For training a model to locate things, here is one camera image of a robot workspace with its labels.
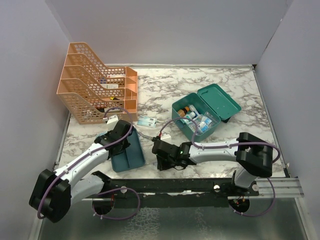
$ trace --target wire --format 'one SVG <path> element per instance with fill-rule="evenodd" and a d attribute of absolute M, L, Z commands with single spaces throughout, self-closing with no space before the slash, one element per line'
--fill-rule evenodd
<path fill-rule="evenodd" d="M 148 135 L 144 135 L 142 132 L 139 132 L 138 130 L 136 131 L 141 137 L 143 137 L 144 139 L 147 139 L 149 141 L 152 141 L 152 136 L 148 136 Z"/>
<path fill-rule="evenodd" d="M 236 142 L 236 143 L 231 143 L 230 145 L 220 145 L 220 146 L 200 146 L 200 145 L 197 145 L 195 143 L 195 137 L 196 137 L 196 134 L 197 134 L 197 130 L 199 129 L 198 125 L 194 120 L 186 118 L 186 117 L 177 117 L 177 118 L 174 118 L 174 119 L 171 119 L 171 120 L 167 121 L 165 123 L 165 125 L 163 125 L 163 127 L 161 128 L 160 135 L 162 134 L 162 131 L 165 129 L 165 127 L 168 126 L 168 124 L 170 124 L 173 121 L 180 120 L 180 119 L 185 119 L 185 120 L 191 121 L 195 125 L 195 131 L 194 131 L 194 133 L 192 135 L 191 143 L 192 143 L 193 146 L 195 146 L 198 149 L 224 149 L 224 148 L 231 148 L 231 147 L 235 147 L 235 146 L 252 146 L 252 145 L 260 145 L 261 146 L 261 145 L 263 145 L 263 146 L 271 147 L 271 148 L 273 148 L 273 149 L 275 149 L 277 151 L 278 155 L 275 157 L 275 159 L 272 161 L 272 163 L 275 163 L 281 156 L 280 149 L 277 146 L 275 146 L 274 144 L 271 144 L 271 143 L 268 143 L 268 142 L 260 142 L 260 141 Z"/>
<path fill-rule="evenodd" d="M 271 185 L 271 188 L 272 188 L 272 192 L 273 192 L 272 203 L 271 203 L 271 205 L 268 207 L 268 209 L 265 210 L 265 211 L 263 211 L 263 212 L 261 212 L 261 213 L 258 213 L 258 214 L 246 214 L 246 213 L 239 212 L 239 211 L 235 210 L 235 209 L 229 204 L 230 208 L 233 209 L 233 212 L 234 212 L 234 213 L 236 213 L 236 214 L 238 214 L 238 215 L 241 215 L 241 216 L 244 216 L 244 217 L 254 218 L 254 217 L 260 217 L 260 216 L 262 216 L 262 215 L 265 215 L 265 214 L 267 214 L 268 212 L 270 212 L 270 211 L 274 208 L 275 203 L 276 203 L 276 190 L 275 190 L 275 187 L 274 187 L 273 183 L 271 182 L 270 178 L 267 177 L 266 179 L 268 179 L 268 181 L 269 181 L 269 183 L 270 183 L 270 185 Z"/>
<path fill-rule="evenodd" d="M 136 195 L 136 197 L 138 198 L 138 205 L 137 205 L 136 210 L 134 211 L 134 213 L 130 214 L 129 216 L 125 216 L 125 217 L 111 217 L 111 216 L 106 216 L 106 215 L 99 215 L 98 213 L 96 213 L 95 206 L 92 204 L 92 210 L 94 212 L 93 216 L 97 215 L 101 219 L 104 218 L 104 219 L 110 219 L 110 220 L 128 220 L 128 219 L 134 217 L 136 214 L 138 214 L 138 212 L 140 210 L 141 201 L 140 201 L 139 194 L 135 190 L 133 190 L 132 188 L 128 188 L 128 187 L 115 188 L 115 189 L 111 189 L 111 190 L 108 190 L 108 191 L 100 192 L 100 193 L 97 194 L 97 196 L 113 193 L 113 192 L 119 191 L 119 190 L 129 190 L 129 191 L 133 192 Z"/>
<path fill-rule="evenodd" d="M 104 113 L 104 118 L 106 117 L 106 115 L 107 115 L 107 113 L 108 113 L 109 111 L 114 110 L 114 109 L 119 109 L 119 110 L 125 111 L 125 112 L 129 115 L 129 118 L 130 118 L 130 128 L 129 128 L 128 132 L 127 132 L 123 137 L 121 137 L 120 139 L 118 139 L 118 140 L 116 140 L 116 141 L 114 141 L 114 142 L 112 142 L 112 143 L 109 143 L 109 144 L 107 144 L 107 145 L 104 145 L 104 146 L 101 146 L 101 147 L 99 147 L 99 148 L 96 148 L 95 150 L 92 150 L 92 151 L 91 151 L 91 154 L 93 154 L 93 153 L 95 153 L 95 152 L 97 152 L 97 151 L 100 151 L 100 150 L 102 150 L 102 149 L 111 147 L 111 146 L 113 146 L 113 145 L 115 145 L 115 144 L 120 143 L 121 141 L 123 141 L 124 139 L 126 139 L 126 138 L 129 136 L 129 134 L 131 133 L 132 128 L 133 128 L 133 119 L 132 119 L 131 114 L 130 114 L 126 109 L 124 109 L 124 108 L 122 108 L 122 107 L 117 107 L 117 106 L 111 107 L 111 108 L 109 108 L 107 111 L 105 111 L 105 113 Z M 72 165 L 70 165 L 65 171 L 63 171 L 60 175 L 58 175 L 58 176 L 51 182 L 51 184 L 48 186 L 48 188 L 47 188 L 46 191 L 44 192 L 44 194 L 43 194 L 43 196 L 42 196 L 42 199 L 41 199 L 41 201 L 40 201 L 40 204 L 39 204 L 39 206 L 38 206 L 38 210 L 37 210 L 37 213 L 36 213 L 38 219 L 44 219 L 44 218 L 46 218 L 45 216 L 41 216 L 41 210 L 42 210 L 42 207 L 44 206 L 46 197 L 48 196 L 50 190 L 53 188 L 53 186 L 56 184 L 56 182 L 57 182 L 63 175 L 65 175 L 70 169 L 72 169 L 74 166 L 76 166 L 78 163 L 80 163 L 82 160 L 84 160 L 84 159 L 85 159 L 86 157 L 88 157 L 88 156 L 90 156 L 90 153 L 87 153 L 87 154 L 85 154 L 84 156 L 80 157 L 77 161 L 75 161 Z"/>

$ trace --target white label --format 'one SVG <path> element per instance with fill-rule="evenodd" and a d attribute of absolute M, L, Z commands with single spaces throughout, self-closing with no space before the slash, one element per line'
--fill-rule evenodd
<path fill-rule="evenodd" d="M 108 84 L 101 84 L 101 86 L 105 89 L 118 89 L 119 85 L 118 84 L 113 84 L 113 83 L 108 83 Z"/>

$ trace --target gray floor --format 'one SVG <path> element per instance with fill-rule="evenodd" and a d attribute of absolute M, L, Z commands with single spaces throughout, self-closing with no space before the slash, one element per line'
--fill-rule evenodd
<path fill-rule="evenodd" d="M 248 213 L 259 213 L 270 199 L 253 199 Z M 130 214 L 117 209 L 114 216 Z M 277 198 L 261 217 L 236 215 L 230 208 L 143 208 L 126 221 L 93 217 L 91 201 L 72 206 L 58 223 L 44 220 L 41 240 L 306 240 L 294 198 Z"/>

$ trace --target teal tray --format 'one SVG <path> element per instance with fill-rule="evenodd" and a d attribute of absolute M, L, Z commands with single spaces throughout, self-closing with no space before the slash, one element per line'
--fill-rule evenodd
<path fill-rule="evenodd" d="M 188 105 L 193 105 L 200 114 L 209 112 L 217 122 L 205 133 L 196 135 L 194 138 L 196 142 L 201 142 L 209 137 L 216 130 L 221 121 L 227 123 L 233 115 L 241 111 L 241 106 L 215 83 L 200 88 L 197 93 L 190 93 L 174 102 L 172 104 L 172 119 L 178 118 L 179 114 L 177 112 Z M 182 123 L 180 120 L 176 121 L 175 124 L 180 128 L 184 135 L 191 140 L 194 132 L 189 126 Z"/>
<path fill-rule="evenodd" d="M 135 128 L 132 129 L 132 134 L 127 139 L 130 146 L 124 152 L 111 158 L 112 169 L 116 173 L 137 169 L 146 164 L 144 152 Z"/>

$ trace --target screw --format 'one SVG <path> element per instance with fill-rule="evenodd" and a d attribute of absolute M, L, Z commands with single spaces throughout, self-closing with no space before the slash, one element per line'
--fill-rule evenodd
<path fill-rule="evenodd" d="M 220 186 L 219 185 L 214 185 L 213 189 L 214 189 L 214 191 L 216 193 L 220 192 Z"/>
<path fill-rule="evenodd" d="M 122 189 L 120 190 L 121 193 L 125 194 L 127 192 L 126 186 L 122 186 Z"/>
<path fill-rule="evenodd" d="M 253 184 L 252 185 L 252 190 L 255 191 L 255 192 L 258 192 L 259 191 L 259 186 L 257 184 Z"/>

